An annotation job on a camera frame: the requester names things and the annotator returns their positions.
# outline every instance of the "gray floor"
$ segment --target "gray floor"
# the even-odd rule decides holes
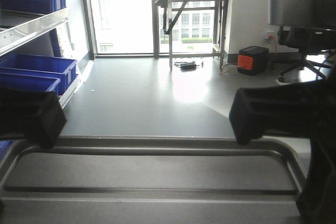
[[[234,137],[228,114],[236,90],[279,85],[281,67],[248,76],[236,69],[219,74],[217,58],[205,58],[194,71],[172,72],[166,58],[98,58],[65,107],[62,135]],[[309,142],[282,140],[307,167]]]

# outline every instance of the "power strip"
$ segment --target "power strip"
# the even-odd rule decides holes
[[[181,63],[181,70],[195,69],[195,68],[196,68],[196,63],[194,62]]]

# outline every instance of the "white wall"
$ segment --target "white wall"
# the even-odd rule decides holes
[[[273,31],[276,36],[278,26],[268,24],[268,0],[229,0],[225,51],[237,54],[248,46],[268,47],[275,51],[274,41],[264,39],[265,32]],[[278,45],[278,52],[295,49]]]
[[[80,60],[89,52],[83,2],[82,0],[66,0],[66,2],[69,8],[71,41],[75,43],[72,54],[74,58]]]

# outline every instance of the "black device on floor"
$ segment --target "black device on floor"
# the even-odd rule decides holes
[[[196,68],[195,62],[181,63],[181,70],[188,70],[188,69],[195,69],[195,68]]]
[[[251,46],[239,50],[238,72],[251,76],[266,69],[268,48]]]

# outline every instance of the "blue plastic bin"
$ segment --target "blue plastic bin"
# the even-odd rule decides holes
[[[58,78],[0,73],[0,87],[24,91],[58,92]]]
[[[0,58],[0,72],[59,78],[58,95],[76,78],[77,60],[11,53]]]
[[[0,160],[5,156],[8,148],[12,144],[12,140],[10,141],[0,141]]]
[[[49,14],[66,7],[66,0],[2,0],[2,9]]]

